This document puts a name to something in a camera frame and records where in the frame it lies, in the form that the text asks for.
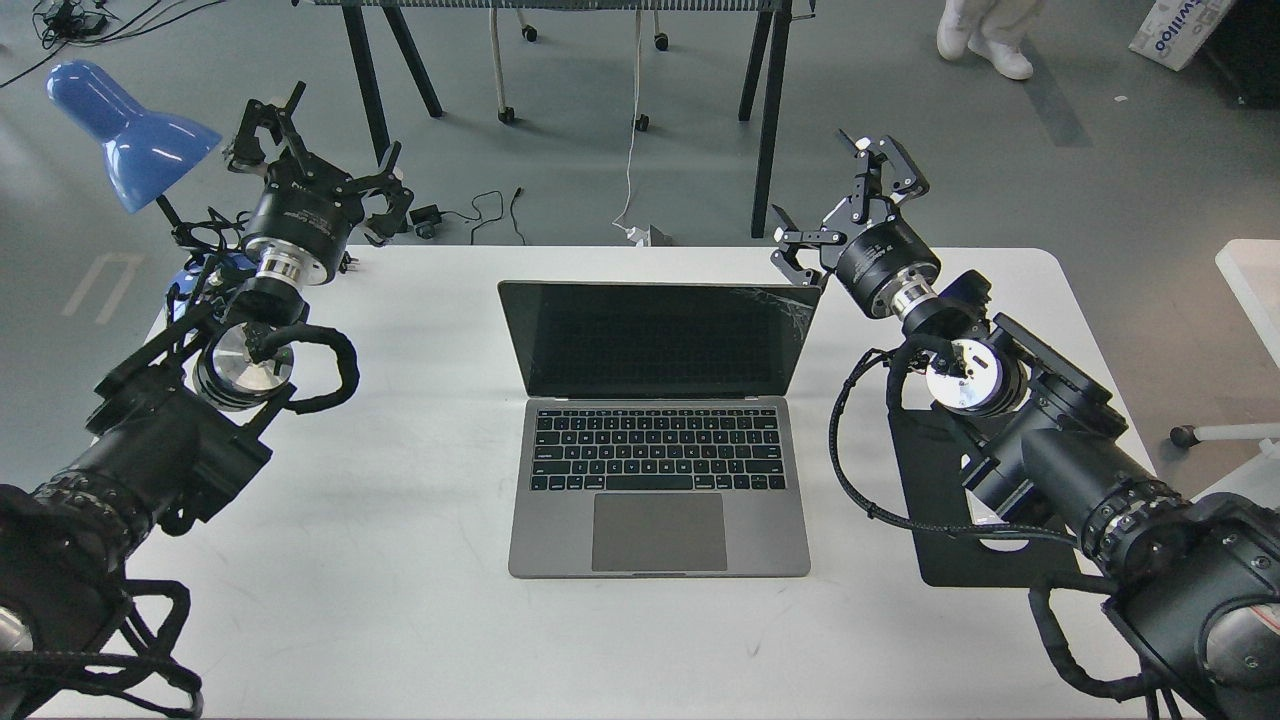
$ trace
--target cracked laptop screen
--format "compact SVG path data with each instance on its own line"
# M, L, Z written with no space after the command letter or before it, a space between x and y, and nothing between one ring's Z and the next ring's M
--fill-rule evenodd
M820 291L499 283L526 389L548 397L783 395Z

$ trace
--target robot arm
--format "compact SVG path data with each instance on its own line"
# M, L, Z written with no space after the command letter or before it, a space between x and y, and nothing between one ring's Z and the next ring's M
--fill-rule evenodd
M881 356L891 366L890 413L901 410L909 370L922 372L933 411L946 416L970 457L959 478L940 482L960 482L1019 524L1010 527L1042 527L1057 516L1098 566L1101 577L1046 578L1030 588L1055 669L1089 694L1147 696L1152 717L1157 692L1169 705L1176 692L1210 720L1275 717L1280 516L1231 495L1185 501L1116 447L1128 425L1108 406L1110 391L1012 319L987 319L989 284L980 275L970 270L936 292L941 263L900 211L928 191L919 169L890 137L849 145L854 191L817 231L797 229L778 210L773 261L794 283L826 286L835 275L868 318L901 322L905 342ZM800 264L805 250L818 252L820 270ZM868 366L860 364L855 377ZM992 415L1010 416L992 437L970 421ZM869 501L864 509L883 515ZM1057 588L1107 596L1102 611L1138 653L1139 675L1101 682L1084 673L1048 609Z
M270 460L259 438L282 410L316 413L355 393L355 348L338 331L306 323L301 287L342 272L357 224L385 243L412 201L392 172L398 146L378 173L360 179L306 150L292 123L302 88L285 108L251 100L230 143L232 169L256 172L265 183L246 222L210 211L210 223L184 223L160 202L193 258L170 291L168 327L99 383L102 404L86 425L97 442L29 495L0 486L0 717L26 717L61 689L200 716L200 678L170 657L189 609L187 588L127 578L125 561L155 527L183 534L234 500ZM273 163L253 137L260 127L284 145ZM366 222L362 202L374 195L388 200L388 210ZM196 227L244 234L215 246L196 241ZM294 342L333 350L338 389L293 398ZM223 414L255 407L244 424ZM154 633L134 605L142 596L172 603ZM116 632L136 655L100 652ZM129 694L152 674L186 692L189 707Z

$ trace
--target power cord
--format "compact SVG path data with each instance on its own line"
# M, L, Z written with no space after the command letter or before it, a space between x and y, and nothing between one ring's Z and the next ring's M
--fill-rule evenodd
M49 55L45 55L38 63L31 65L26 70L13 76L12 78L0 82L0 88L9 87L10 85L18 82L19 79L33 73L40 67L45 65L56 56L63 47L68 45L74 45L77 47L95 47L99 45L106 45L108 42L115 42L118 40L128 40L131 37L140 37L148 32L160 29L165 26L173 24L187 15L210 8L212 5L220 5L227 0L210 0L202 5L188 9L187 12L169 18L159 24L155 24L165 13L173 10L187 3L187 0L175 0L168 5L163 5L163 0L155 0L145 10L133 15L128 20L115 28L114 31L99 36L102 32L108 20L120 20L118 15L111 13L105 8L106 0L95 0L93 8L96 12L81 10L79 0L54 0L45 13L40 12L40 6L46 3L46 0L38 0L31 8L31 24L36 31L36 37L40 38L41 47L45 50L52 49ZM45 28L41 29L37 20L45 23ZM137 27L129 32L128 28L137 24Z
M467 223L479 223L479 224L471 225L470 241L467 243L467 245L475 245L476 243L476 231L477 229L480 229L480 228L483 228L483 227L485 227L485 225L488 225L490 223L497 223L498 220L504 219L509 214L511 215L511 227L512 227L512 229L516 231L516 234L520 236L520 243L521 245L529 245L529 238L525 237L525 233L520 232L520 223L516 222L516 200L521 195L524 195L524 193L525 193L525 188L524 187L517 187L516 191L511 196L511 202L508 204L507 202L507 196L500 190L489 190L489 191L481 192L481 193L479 193L479 195L476 195L475 197L471 199L471 209L475 211L475 217L465 215L462 213L458 213L457 210L440 210L439 215L442 218L444 215L457 215L457 217L462 218ZM479 201L480 201L481 197L489 197L492 195L497 195L498 196L498 215L493 217L493 218L485 218L484 210L480 209Z
M622 211L618 213L617 218L613 218L613 227L627 233L627 240L636 242L636 236L644 231L635 227L623 227L621 224L622 218L626 217L627 211L631 210L631 197L634 196L634 187L631 184L631 161L636 151L636 133L639 132L639 126L635 122L640 117L640 26L641 14L636 10L636 65L635 65L635 87L631 96L631 146L627 149L627 201L622 205Z

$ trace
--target white cable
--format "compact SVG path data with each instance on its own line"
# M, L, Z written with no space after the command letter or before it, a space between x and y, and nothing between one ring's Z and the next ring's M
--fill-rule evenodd
M623 217L626 217L627 210L631 209L631 159L636 150L636 119L640 118L640 10L636 10L636 70L635 70L635 95L631 99L631 147L627 149L627 202L622 206L622 211L618 213L617 218L613 218L613 227L622 232L627 232L631 228L625 228L618 224Z

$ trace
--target person's leg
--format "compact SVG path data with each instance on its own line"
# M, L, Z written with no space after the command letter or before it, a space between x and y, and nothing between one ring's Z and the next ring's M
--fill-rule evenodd
M964 56L969 36L996 0L947 0L938 20L938 55L946 60Z
M1019 46L1043 8L1044 0L997 0L969 36L969 50L1009 79L1032 77L1032 64Z

